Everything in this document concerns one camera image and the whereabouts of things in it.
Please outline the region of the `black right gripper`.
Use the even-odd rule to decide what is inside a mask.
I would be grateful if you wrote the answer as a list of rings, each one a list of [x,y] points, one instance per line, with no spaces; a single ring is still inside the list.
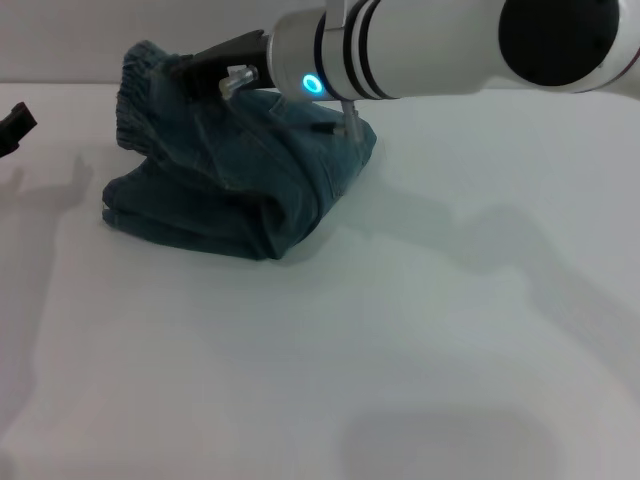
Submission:
[[[229,68],[245,66],[257,71],[249,90],[274,88],[268,68],[268,41],[263,30],[254,30],[196,55],[181,55],[171,66],[170,77],[186,97],[219,95],[219,82],[229,75]]]

